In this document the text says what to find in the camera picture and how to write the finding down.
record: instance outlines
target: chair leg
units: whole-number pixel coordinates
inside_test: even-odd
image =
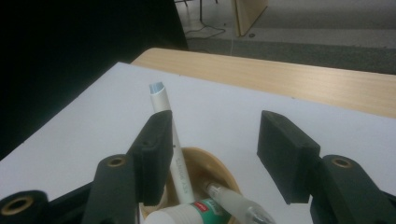
[[[199,21],[202,21],[202,0],[199,0]]]

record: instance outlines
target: tan bowl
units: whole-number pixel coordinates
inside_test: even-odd
[[[241,193],[230,171],[227,170],[225,165],[218,158],[197,147],[184,147],[182,151],[189,172],[192,190],[197,201],[209,198],[199,187],[200,180],[203,176],[212,178],[221,185]],[[161,202],[157,206],[144,206],[140,204],[140,208],[143,218],[146,218],[153,211],[175,205],[178,205],[178,200],[173,180],[169,175]],[[234,217],[228,222],[228,224],[237,223]]]

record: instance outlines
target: floor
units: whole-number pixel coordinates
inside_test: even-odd
[[[244,42],[396,49],[394,0],[269,0],[245,36],[235,35],[231,2],[204,0],[203,22],[210,27],[202,30],[199,1],[188,1],[187,7],[176,2],[188,40],[222,40],[227,49],[222,54],[233,56],[238,56],[235,44]]]

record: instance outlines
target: green tube label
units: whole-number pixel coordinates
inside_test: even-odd
[[[213,199],[204,199],[191,204],[201,215],[204,224],[226,224],[231,215]]]

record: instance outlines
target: white tube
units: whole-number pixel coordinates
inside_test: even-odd
[[[154,211],[145,224],[226,224],[230,217],[213,199],[203,199]]]
[[[202,187],[221,207],[245,224],[275,224],[274,219],[257,203],[224,186],[203,180]]]
[[[149,88],[154,112],[157,113],[164,110],[170,110],[171,106],[169,104],[165,86],[161,82],[158,82],[149,85]],[[175,184],[177,197],[180,203],[193,203],[195,200],[192,192],[190,177],[189,173],[187,172],[183,153],[181,152],[174,119],[172,119],[172,135],[174,156],[172,158],[170,171]]]

